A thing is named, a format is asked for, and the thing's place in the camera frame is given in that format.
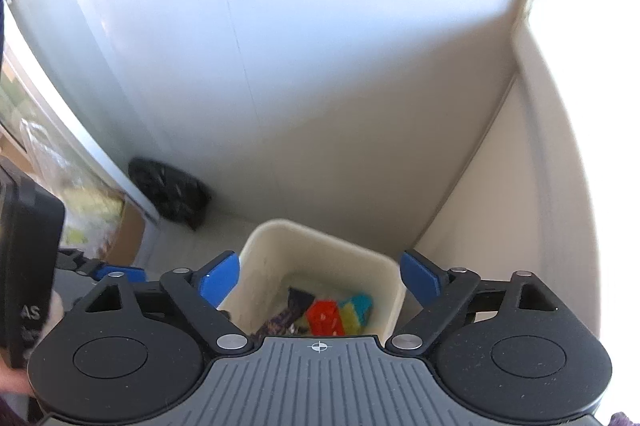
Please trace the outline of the person's left hand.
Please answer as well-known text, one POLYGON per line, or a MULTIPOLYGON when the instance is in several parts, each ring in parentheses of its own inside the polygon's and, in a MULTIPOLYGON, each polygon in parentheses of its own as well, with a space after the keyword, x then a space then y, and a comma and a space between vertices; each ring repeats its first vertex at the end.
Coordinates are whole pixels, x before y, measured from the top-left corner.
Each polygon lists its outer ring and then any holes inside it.
MULTIPOLYGON (((57 291, 51 292, 49 316, 43 325, 39 340, 43 340, 64 317, 63 301, 57 291)), ((10 368, 1 361, 0 390, 2 394, 26 394, 32 396, 27 372, 24 368, 10 368)))

